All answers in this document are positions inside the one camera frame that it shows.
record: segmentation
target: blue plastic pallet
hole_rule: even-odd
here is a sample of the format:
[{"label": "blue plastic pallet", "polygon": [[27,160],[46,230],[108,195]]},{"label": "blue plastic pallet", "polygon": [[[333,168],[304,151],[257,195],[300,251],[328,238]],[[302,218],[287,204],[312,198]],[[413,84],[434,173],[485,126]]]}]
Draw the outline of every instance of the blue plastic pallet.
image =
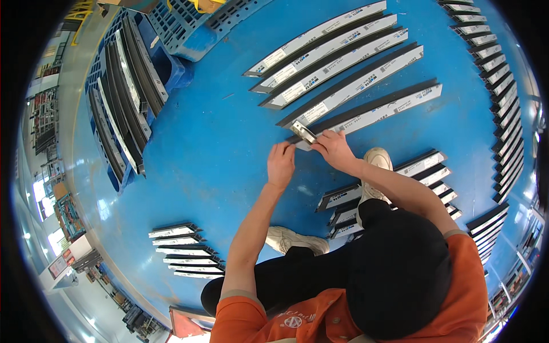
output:
[{"label": "blue plastic pallet", "polygon": [[[104,47],[106,44],[112,42],[115,39],[115,32],[122,27],[122,19],[127,15],[134,15],[134,19],[138,25],[139,33],[142,36],[143,43],[147,48],[147,52],[151,58],[151,61],[153,62],[153,65],[155,66],[156,71],[158,72],[160,79],[164,84],[164,87],[168,94],[170,94],[174,88],[187,87],[193,80],[193,76],[194,76],[194,72],[190,68],[191,64],[187,61],[179,60],[177,57],[171,56],[160,42],[155,44],[153,48],[150,48],[150,45],[153,39],[156,37],[156,33],[154,32],[150,23],[147,20],[144,20],[145,18],[142,14],[134,13],[132,11],[127,11],[126,9],[122,9],[117,13],[115,18],[113,19],[113,22],[107,29],[105,36],[101,40],[97,53],[93,58],[93,63],[88,72],[88,76],[86,78],[86,83],[84,86],[84,89],[86,92],[84,96],[86,98],[88,118],[89,118],[89,123],[93,132],[94,140],[96,141],[97,148],[101,153],[101,156],[102,156],[101,160],[103,162],[105,169],[107,170],[107,175],[109,176],[109,179],[113,184],[113,188],[116,190],[118,196],[122,195],[124,188],[126,188],[127,185],[131,184],[135,180],[136,175],[126,158],[126,155],[122,152],[120,143],[114,136],[112,124],[109,122],[107,118],[110,133],[116,143],[116,147],[121,153],[122,159],[126,163],[126,170],[124,171],[124,177],[122,178],[122,182],[121,183],[118,182],[118,179],[114,175],[113,168],[110,165],[107,155],[105,154],[103,142],[101,142],[99,138],[99,133],[97,132],[97,128],[96,128],[96,123],[94,121],[94,118],[91,112],[91,107],[90,107],[91,105],[89,103],[88,92],[92,88],[95,88],[99,91],[97,78],[101,75],[104,75],[105,67],[106,67]],[[152,114],[151,110],[149,109],[149,113],[147,115],[147,123],[151,125],[154,119],[155,117]]]},{"label": "blue plastic pallet", "polygon": [[189,61],[199,61],[242,20],[272,0],[229,0],[213,14],[198,13],[187,0],[163,1],[147,15],[166,50]]}]

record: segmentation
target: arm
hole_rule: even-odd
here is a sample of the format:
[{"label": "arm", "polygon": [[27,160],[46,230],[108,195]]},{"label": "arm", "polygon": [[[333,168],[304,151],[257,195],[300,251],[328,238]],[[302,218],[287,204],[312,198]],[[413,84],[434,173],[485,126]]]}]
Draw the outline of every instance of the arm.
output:
[{"label": "arm", "polygon": [[295,145],[275,144],[267,159],[268,182],[234,235],[227,256],[221,295],[244,290],[256,295],[254,267],[265,244],[267,229],[278,199],[290,183],[295,169]]},{"label": "arm", "polygon": [[347,145],[344,131],[325,130],[317,141],[311,147],[332,167],[369,183],[396,206],[430,220],[443,235],[459,229],[439,197],[424,184],[356,158]]}]

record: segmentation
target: white sneaker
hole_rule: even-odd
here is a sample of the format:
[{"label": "white sneaker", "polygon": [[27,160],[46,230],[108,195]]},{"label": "white sneaker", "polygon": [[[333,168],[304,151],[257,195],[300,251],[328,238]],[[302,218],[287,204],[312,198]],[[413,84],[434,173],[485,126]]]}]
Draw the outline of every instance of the white sneaker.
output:
[{"label": "white sneaker", "polygon": [[326,254],[330,251],[328,241],[315,236],[303,236],[282,226],[270,226],[265,240],[271,248],[286,255],[292,246],[304,246],[310,248],[315,256]]},{"label": "white sneaker", "polygon": [[[389,157],[389,154],[387,153],[387,151],[383,148],[372,148],[368,150],[364,155],[363,159],[364,161],[374,166],[378,166],[383,169],[393,170],[393,163],[391,162],[391,158]],[[370,186],[364,180],[361,180],[361,182],[362,182],[362,197],[358,202],[359,206],[361,203],[363,203],[368,199],[380,199],[380,200],[389,202],[389,199],[387,199],[387,197],[383,193],[381,193],[377,189]],[[363,227],[362,219],[360,218],[360,215],[358,214],[358,212],[356,215],[356,222],[358,223],[358,225]]]}]

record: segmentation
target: hand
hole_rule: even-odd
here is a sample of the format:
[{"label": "hand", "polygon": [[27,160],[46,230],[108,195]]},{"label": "hand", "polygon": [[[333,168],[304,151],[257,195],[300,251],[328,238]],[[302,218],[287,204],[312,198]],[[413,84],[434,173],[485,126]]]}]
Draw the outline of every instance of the hand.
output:
[{"label": "hand", "polygon": [[349,175],[360,176],[361,164],[347,145],[345,131],[324,130],[316,140],[318,143],[312,144],[311,148],[318,151],[328,164]]},{"label": "hand", "polygon": [[269,184],[282,191],[286,189],[295,170],[294,155],[295,144],[282,142],[273,145],[267,159]]}]

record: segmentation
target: yellow floor line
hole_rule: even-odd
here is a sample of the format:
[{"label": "yellow floor line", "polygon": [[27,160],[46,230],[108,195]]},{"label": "yellow floor line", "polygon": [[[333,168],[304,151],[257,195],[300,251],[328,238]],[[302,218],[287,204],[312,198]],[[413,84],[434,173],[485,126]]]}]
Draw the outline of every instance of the yellow floor line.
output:
[{"label": "yellow floor line", "polygon": [[[99,41],[97,42],[97,45],[96,45],[96,48],[94,49],[94,51],[97,51],[97,49],[99,48],[99,44],[101,43],[101,40],[105,36],[105,33],[107,32],[107,29],[110,27],[110,24],[113,22],[114,18],[116,18],[116,15],[118,14],[118,11],[120,11],[120,8],[118,8],[116,10],[113,17],[110,19],[109,23],[105,27],[105,30],[101,34],[101,37],[99,38]],[[92,61],[93,61],[94,57],[95,57],[95,54],[93,54],[91,59],[89,60],[88,67],[86,68],[86,73],[84,74],[84,80],[82,80],[82,85],[80,86],[80,92],[82,92],[83,89],[84,89],[84,84],[86,83],[86,78],[88,77],[89,67],[92,65]],[[78,115],[78,107],[80,106],[80,98],[81,97],[82,97],[82,94],[79,93],[78,99],[76,100],[76,110],[75,110],[75,113],[74,113],[74,124],[72,125],[72,153],[71,153],[71,157],[72,157],[73,169],[74,169],[74,163],[75,163],[74,162],[74,134],[76,132],[76,116]],[[71,181],[72,181],[72,188],[75,190],[75,193],[77,193],[76,192],[76,185],[74,184],[74,172],[72,172],[72,180]]]}]

